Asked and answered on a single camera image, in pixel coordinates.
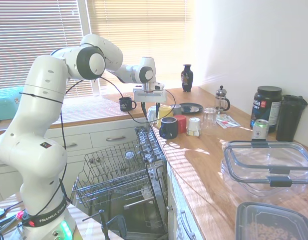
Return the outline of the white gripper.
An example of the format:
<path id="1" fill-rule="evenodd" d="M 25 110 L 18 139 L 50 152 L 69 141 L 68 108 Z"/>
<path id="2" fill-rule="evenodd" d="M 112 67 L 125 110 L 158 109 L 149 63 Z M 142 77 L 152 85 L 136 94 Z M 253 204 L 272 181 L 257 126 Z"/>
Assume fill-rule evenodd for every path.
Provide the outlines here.
<path id="1" fill-rule="evenodd" d="M 140 88 L 133 89 L 133 98 L 136 102 L 141 102 L 142 112 L 147 118 L 147 110 L 146 103 L 156 103 L 156 112 L 155 117 L 158 117 L 160 103 L 164 103 L 167 99 L 167 91 L 166 90 L 155 90 L 153 92 L 145 92 Z"/>

